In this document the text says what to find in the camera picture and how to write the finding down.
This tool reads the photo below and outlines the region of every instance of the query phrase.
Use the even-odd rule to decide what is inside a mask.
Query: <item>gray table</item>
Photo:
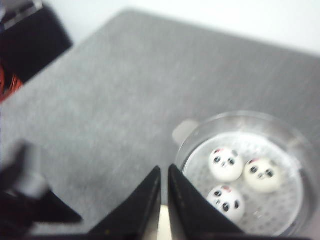
[[[25,138],[41,171],[84,218],[37,233],[86,232],[178,147],[187,118],[260,111],[320,145],[320,60],[310,55],[126,11],[38,74],[1,106],[1,154]]]

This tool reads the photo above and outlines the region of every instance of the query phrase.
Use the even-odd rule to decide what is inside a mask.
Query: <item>panda face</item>
[[[245,214],[242,195],[227,185],[216,186],[207,197],[208,202],[232,222],[239,222]]]
[[[235,150],[219,147],[210,154],[208,160],[212,175],[220,182],[237,180],[244,169],[244,161]]]
[[[255,158],[249,161],[243,173],[246,183],[260,193],[272,193],[280,188],[280,168],[269,158]]]

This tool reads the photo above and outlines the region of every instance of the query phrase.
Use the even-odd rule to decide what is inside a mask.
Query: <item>black object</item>
[[[32,1],[26,1],[18,9],[7,12],[1,21],[4,30],[0,32],[1,63],[22,82],[29,80],[72,46],[55,14],[46,6],[5,28],[9,21],[22,18],[33,7]]]
[[[32,154],[23,144],[14,164],[28,162]],[[44,186],[42,179],[25,178],[27,183]],[[295,237],[247,235],[212,207],[174,164],[168,171],[171,230],[181,240],[307,240]],[[148,240],[158,229],[161,203],[161,171],[156,166],[135,191],[87,234],[24,236],[33,222],[78,222],[81,217],[51,190],[38,199],[33,191],[12,186],[0,192],[0,236],[7,240]]]

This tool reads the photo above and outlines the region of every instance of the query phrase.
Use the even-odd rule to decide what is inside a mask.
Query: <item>gray felt surface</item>
[[[155,165],[165,203],[175,127],[236,110],[283,119],[320,146],[319,58],[127,11],[1,106],[1,154],[19,138],[44,148],[41,171],[84,218],[35,232],[86,232]]]

